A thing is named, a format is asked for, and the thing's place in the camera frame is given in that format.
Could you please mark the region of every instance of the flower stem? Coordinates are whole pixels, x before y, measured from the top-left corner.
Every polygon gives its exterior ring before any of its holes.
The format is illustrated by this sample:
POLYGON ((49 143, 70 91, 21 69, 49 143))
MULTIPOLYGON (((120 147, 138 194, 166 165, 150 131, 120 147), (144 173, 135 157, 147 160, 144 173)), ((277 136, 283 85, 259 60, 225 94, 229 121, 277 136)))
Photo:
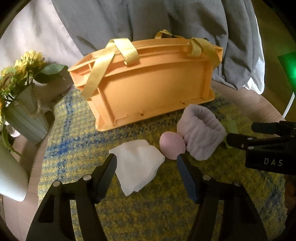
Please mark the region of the flower stem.
POLYGON ((29 85, 29 80, 30 80, 30 74, 29 74, 29 71, 27 71, 27 86, 29 85))
POLYGON ((11 95, 11 94, 8 94, 8 96, 13 100, 14 98, 13 98, 13 96, 11 95))

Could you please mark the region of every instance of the woven mat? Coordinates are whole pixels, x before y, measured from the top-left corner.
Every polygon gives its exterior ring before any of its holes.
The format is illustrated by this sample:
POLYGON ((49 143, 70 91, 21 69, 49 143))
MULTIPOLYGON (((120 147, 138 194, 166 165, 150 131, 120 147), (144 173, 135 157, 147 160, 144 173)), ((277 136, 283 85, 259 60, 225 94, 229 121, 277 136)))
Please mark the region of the woven mat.
MULTIPOLYGON (((216 94, 216 99, 203 104, 221 121, 226 115, 236 121, 242 134, 254 135, 251 122, 236 106, 216 94)), ((55 107, 55 123, 48 142, 38 186, 41 202, 51 183, 77 181, 101 165, 108 151, 124 142, 146 139, 159 148, 159 138, 165 131, 176 131, 183 110, 164 114, 106 132, 95 129, 95 119, 80 92, 71 90, 55 107)), ((244 166, 245 153, 226 149, 220 144, 206 161, 190 162, 203 174, 217 181, 239 180, 252 198, 264 223, 268 237, 278 236, 284 229, 284 179, 282 175, 260 172, 244 166)), ((73 226, 77 241, 82 240, 75 202, 71 202, 73 226)), ((186 240, 197 213, 186 194, 176 162, 166 160, 156 177, 126 197, 116 175, 106 198, 96 206, 108 240, 186 240)), ((219 204, 212 240, 218 239, 223 202, 219 204)))

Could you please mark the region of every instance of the white vase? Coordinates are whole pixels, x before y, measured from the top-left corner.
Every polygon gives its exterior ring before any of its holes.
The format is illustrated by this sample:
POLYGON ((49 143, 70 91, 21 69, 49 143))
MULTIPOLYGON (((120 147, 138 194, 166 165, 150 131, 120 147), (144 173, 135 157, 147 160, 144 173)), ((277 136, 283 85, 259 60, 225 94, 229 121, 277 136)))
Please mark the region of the white vase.
POLYGON ((0 136, 0 194, 22 202, 28 190, 28 175, 9 150, 0 136))

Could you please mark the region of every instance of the crate handle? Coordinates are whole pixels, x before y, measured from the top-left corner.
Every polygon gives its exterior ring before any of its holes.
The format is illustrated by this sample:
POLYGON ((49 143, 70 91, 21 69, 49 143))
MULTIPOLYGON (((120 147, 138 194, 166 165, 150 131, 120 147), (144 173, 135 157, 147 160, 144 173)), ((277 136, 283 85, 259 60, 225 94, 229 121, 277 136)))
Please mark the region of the crate handle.
POLYGON ((117 50, 122 54, 126 65, 139 61, 139 54, 129 39, 111 39, 96 59, 89 78, 81 92, 81 96, 86 100, 92 97, 94 91, 98 88, 117 50))
MULTIPOLYGON (((184 39, 184 37, 182 37, 180 35, 171 34, 166 29, 159 31, 155 35, 154 39, 161 39, 163 34, 167 34, 167 35, 179 38, 179 39, 184 39)), ((214 45, 212 45, 209 41, 207 41, 205 39, 201 39, 201 38, 191 38, 189 41, 189 45, 192 45, 191 56, 192 57, 199 57, 201 55, 201 53, 204 52, 209 57, 212 65, 213 65, 213 69, 217 68, 219 66, 219 64, 221 63, 221 60, 216 52, 214 45)))

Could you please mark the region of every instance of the gray blanket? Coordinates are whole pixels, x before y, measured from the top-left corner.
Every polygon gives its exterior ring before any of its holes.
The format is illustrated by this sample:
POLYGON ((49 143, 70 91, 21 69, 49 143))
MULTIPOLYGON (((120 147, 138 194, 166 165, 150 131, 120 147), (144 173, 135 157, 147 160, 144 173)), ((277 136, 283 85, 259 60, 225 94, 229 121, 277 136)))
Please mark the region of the gray blanket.
POLYGON ((113 38, 154 38, 161 29, 224 48, 213 80, 235 89, 251 77, 259 39, 251 0, 52 0, 83 55, 113 38))

